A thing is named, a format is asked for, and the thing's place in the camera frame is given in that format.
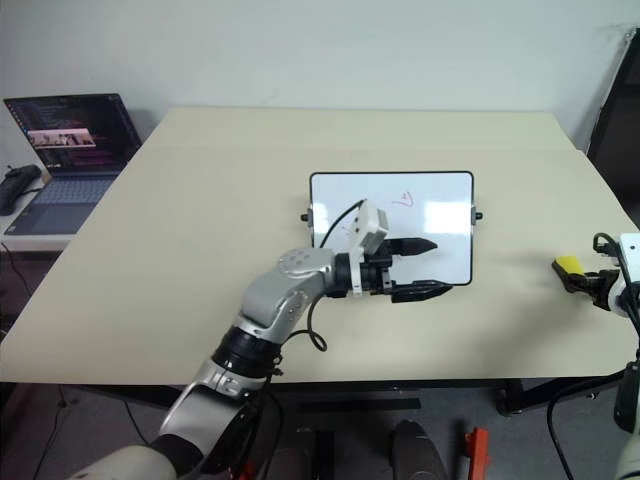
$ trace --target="whiteboard frame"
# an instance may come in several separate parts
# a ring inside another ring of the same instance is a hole
[[[410,175],[410,174],[419,174],[419,175],[424,175],[424,174],[433,174],[433,175],[438,175],[438,174],[446,174],[446,173],[466,173],[469,174],[469,176],[471,177],[471,211],[469,212],[469,225],[471,228],[471,233],[470,233],[470,245],[469,245],[469,281],[465,282],[465,283],[450,283],[450,285],[454,285],[454,286],[465,286],[465,285],[469,285],[472,281],[473,281],[473,264],[474,264],[474,257],[473,257],[473,244],[474,244],[474,227],[476,224],[476,212],[477,212],[477,208],[476,208],[476,201],[475,201],[475,177],[473,176],[473,172],[471,172],[470,170],[425,170],[425,171],[389,171],[389,172],[366,172],[366,171],[360,171],[360,172],[354,172],[354,171],[321,171],[321,172],[313,172],[311,175],[309,175],[309,199],[310,199],[310,207],[309,207],[309,212],[311,213],[310,218],[311,218],[311,224],[309,226],[309,230],[310,230],[310,235],[311,235],[311,246],[315,248],[315,244],[314,244],[314,237],[315,237],[315,233],[314,233],[314,227],[315,227],[315,222],[314,222],[314,218],[313,218],[313,177],[315,175],[361,175],[361,174],[366,174],[366,175],[397,175],[397,174],[403,174],[403,175]]]

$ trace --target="table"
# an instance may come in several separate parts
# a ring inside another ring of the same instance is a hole
[[[632,327],[567,294],[550,268],[596,231],[636,231],[544,113],[179,108],[65,249],[0,349],[6,381],[184,384],[244,288],[309,242],[314,171],[471,170],[485,218],[470,286],[423,303],[323,300],[329,351],[283,350],[281,382],[604,375]]]

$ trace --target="white whiteboard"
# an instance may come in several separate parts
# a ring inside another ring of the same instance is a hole
[[[314,173],[311,183],[312,245],[322,242],[331,224],[361,199],[384,210],[387,238],[421,237],[438,248],[413,257],[394,256],[389,272],[398,283],[440,280],[471,282],[473,175],[471,172]],[[356,212],[333,230],[325,247],[346,252]]]

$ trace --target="black cable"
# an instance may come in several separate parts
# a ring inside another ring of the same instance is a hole
[[[240,475],[242,474],[242,469],[244,468],[245,464],[249,460],[249,454],[251,453],[253,444],[256,441],[256,436],[258,435],[258,430],[260,428],[260,422],[262,421],[263,408],[264,408],[263,406],[260,407],[260,410],[258,411],[255,418],[253,419],[253,422],[251,424],[251,431],[249,432],[249,437],[247,438],[244,448],[242,449],[242,455],[240,455],[240,459],[238,460],[238,463],[235,465],[235,467],[231,469],[232,480],[235,480],[236,478],[240,478]]]
[[[360,208],[363,203],[364,203],[364,199],[357,201],[356,203],[351,205],[349,208],[347,208],[344,212],[342,212],[342,214],[338,218],[336,218],[335,222],[331,224],[331,226],[329,227],[329,230],[327,230],[327,233],[322,239],[322,242],[320,243],[320,248],[324,247],[325,243],[327,243],[327,240],[329,239],[329,235],[331,235],[331,232],[333,232],[333,229],[338,226],[338,224],[342,221],[342,219],[347,215],[349,215],[351,212],[353,212],[356,208]]]
[[[276,438],[273,441],[273,447],[271,447],[271,453],[267,458],[267,463],[264,467],[264,470],[262,471],[262,480],[267,480],[267,477],[269,476],[269,469],[271,468],[271,462],[273,461],[273,457],[276,454],[278,443],[280,442],[280,437],[282,436],[282,427],[284,424],[284,409],[282,408],[282,404],[273,393],[267,392],[267,395],[271,397],[271,400],[273,400],[273,403],[278,410],[278,429],[276,430]]]
[[[314,347],[316,347],[321,352],[327,351],[327,348],[328,348],[327,341],[322,337],[322,335],[320,335],[318,332],[316,332],[313,329],[313,311],[316,308],[316,305],[318,304],[318,302],[323,297],[324,295],[320,295],[316,297],[313,300],[313,302],[311,302],[311,305],[309,305],[309,310],[307,311],[307,328],[304,330],[296,330],[295,332],[292,332],[284,341],[283,345],[287,343],[289,340],[291,340],[293,337],[306,334],[306,335],[309,335],[309,340],[311,340],[311,343],[313,343]]]
[[[567,475],[569,480],[574,480],[574,476],[571,473],[571,469],[569,468],[569,464],[567,462],[566,457],[564,456],[564,452],[562,451],[562,447],[560,446],[560,441],[558,440],[558,436],[556,434],[556,430],[553,426],[553,409],[556,406],[556,403],[567,395],[579,393],[584,390],[595,389],[606,385],[608,383],[612,383],[616,380],[622,379],[624,374],[624,370],[616,372],[612,375],[600,378],[592,378],[589,380],[585,380],[584,382],[576,383],[573,385],[569,385],[568,387],[563,388],[558,391],[552,398],[549,404],[547,405],[547,428],[549,429],[549,435],[551,436],[551,441],[553,442],[553,446],[556,448],[556,452],[558,453],[558,457],[560,458],[560,462],[562,463],[562,468],[564,469],[564,473]]]
[[[136,422],[136,419],[133,417],[133,413],[131,413],[131,407],[129,406],[129,402],[127,402],[126,400],[123,400],[122,403],[124,403],[124,408],[127,409],[127,415],[129,415],[129,420],[131,420],[131,423],[133,424],[133,428],[136,429],[136,433],[140,437],[140,440],[142,440],[142,442],[145,445],[149,445],[149,441],[146,438],[144,438],[144,435],[142,434],[140,427],[138,427],[138,422]]]
[[[39,192],[40,190],[42,190],[42,187],[40,188],[32,188],[31,190],[25,190],[24,192],[22,192],[20,195],[18,195],[19,197],[26,195],[28,193],[34,193],[34,192]]]
[[[0,242],[0,245],[2,245],[2,247],[7,252],[7,255],[9,256],[9,264],[11,265],[11,269],[16,273],[16,275],[18,275],[18,277],[20,277],[20,280],[22,280],[22,285],[24,285],[24,289],[27,291],[27,295],[29,295],[29,297],[31,297],[31,295],[32,295],[31,289],[29,288],[29,285],[27,284],[27,280],[24,278],[22,273],[20,273],[20,270],[18,270],[16,268],[16,264],[13,261],[13,254],[11,253],[11,250],[9,250],[7,248],[7,246],[4,244],[4,242]]]
[[[609,244],[609,246],[613,249],[613,252],[606,252],[606,253],[609,253],[609,254],[613,253],[613,255],[615,255],[616,259],[618,260],[618,265],[620,265],[620,271],[622,272],[622,277],[624,278],[624,283],[627,287],[628,298],[629,298],[629,301],[625,302],[629,304],[629,308],[627,308],[625,304],[621,305],[621,307],[629,315],[629,318],[631,319],[631,323],[635,327],[636,332],[638,332],[638,336],[640,337],[640,313],[638,313],[639,312],[638,299],[637,299],[637,294],[635,292],[634,284],[631,281],[631,275],[629,274],[629,266],[627,265],[627,262],[624,259],[624,255],[622,255],[622,249],[620,248],[620,244],[616,242],[613,239],[613,237],[611,237],[611,235],[607,233],[598,232],[593,236],[594,250],[599,251],[597,247],[599,247],[598,239],[600,238],[603,238]]]
[[[58,385],[58,394],[60,395],[60,401],[57,404],[56,414],[53,417],[53,428],[51,429],[51,433],[47,438],[47,443],[45,443],[44,445],[44,450],[42,451],[42,455],[40,456],[40,460],[38,461],[36,470],[33,473],[32,480],[36,480],[38,478],[38,475],[40,474],[40,470],[42,469],[42,465],[44,464],[44,461],[47,458],[47,455],[49,454],[51,447],[53,447],[53,443],[56,437],[58,436],[58,433],[60,432],[59,424],[58,424],[58,420],[60,419],[60,413],[62,413],[62,410],[66,408],[68,404],[66,399],[64,398],[64,393],[62,393],[62,387],[60,387],[60,385]]]

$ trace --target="computer code on screen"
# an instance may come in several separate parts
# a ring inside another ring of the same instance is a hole
[[[52,173],[117,171],[141,144],[117,94],[16,98],[5,103]]]

